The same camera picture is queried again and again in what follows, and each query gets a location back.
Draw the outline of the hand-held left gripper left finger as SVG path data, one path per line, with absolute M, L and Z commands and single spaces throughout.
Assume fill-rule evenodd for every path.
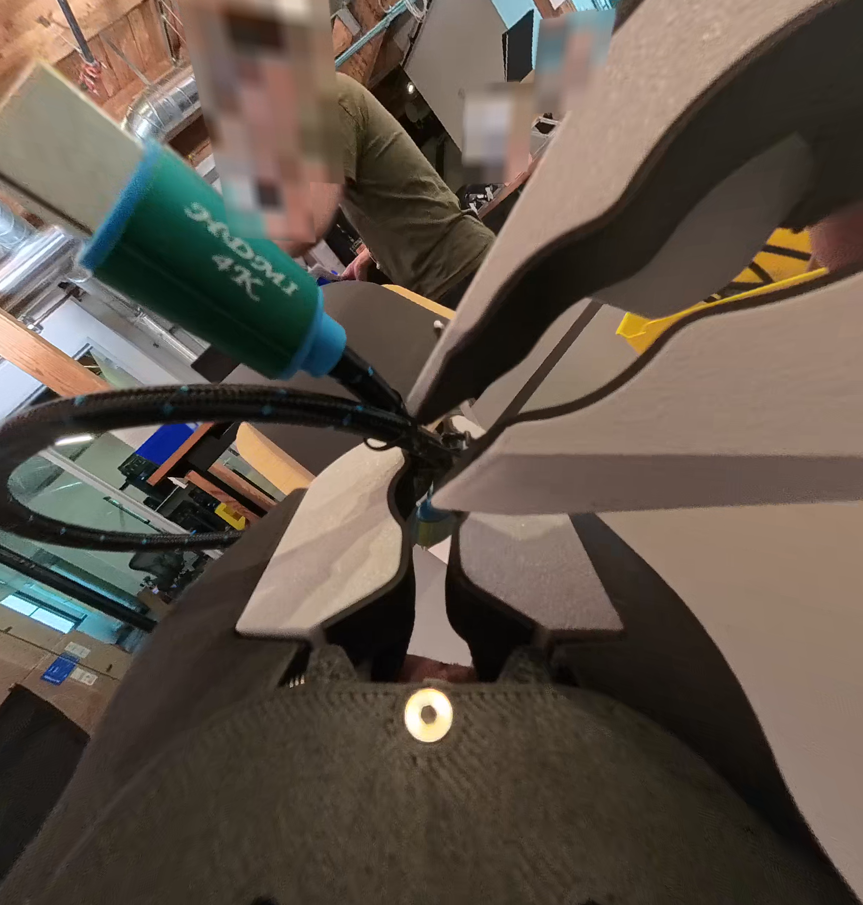
M 412 565 L 394 500 L 404 452 L 361 445 L 309 485 L 244 607 L 245 637 L 318 642 L 394 587 Z

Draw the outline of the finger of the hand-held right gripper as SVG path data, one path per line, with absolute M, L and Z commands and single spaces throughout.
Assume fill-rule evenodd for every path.
M 863 502 L 863 270 L 679 322 L 611 386 L 483 437 L 440 510 Z
M 863 201 L 863 1 L 631 2 L 604 67 L 566 114 L 432 353 L 408 405 L 423 422 L 477 397 L 577 301 L 642 272 L 683 220 L 787 140 L 760 222 L 691 294 L 731 280 L 777 227 Z

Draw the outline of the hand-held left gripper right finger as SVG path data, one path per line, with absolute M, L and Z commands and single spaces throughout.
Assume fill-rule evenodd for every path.
M 467 516 L 450 543 L 446 612 L 472 649 L 548 649 L 624 633 L 566 515 Z

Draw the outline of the person's right hand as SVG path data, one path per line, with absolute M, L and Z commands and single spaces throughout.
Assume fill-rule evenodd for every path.
M 863 267 L 863 200 L 808 229 L 813 261 L 829 273 Z

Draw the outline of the yellow plastic bin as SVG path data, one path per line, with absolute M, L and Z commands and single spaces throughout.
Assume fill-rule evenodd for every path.
M 719 292 L 684 311 L 657 320 L 646 320 L 639 315 L 626 313 L 616 335 L 637 354 L 642 354 L 671 326 L 696 311 L 715 308 L 731 301 L 758 298 L 818 279 L 825 274 L 825 268 L 817 264 L 813 255 L 808 230 L 796 232 L 778 228 L 749 265 Z

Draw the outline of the grey panel with wooden rim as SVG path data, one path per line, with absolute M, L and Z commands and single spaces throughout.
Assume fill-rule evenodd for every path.
M 437 343 L 436 321 L 451 314 L 417 303 L 397 288 L 340 281 L 323 288 L 324 309 L 347 333 L 347 343 L 405 399 Z M 317 474 L 363 439 L 325 427 L 241 424 L 236 451 L 278 492 L 305 488 Z

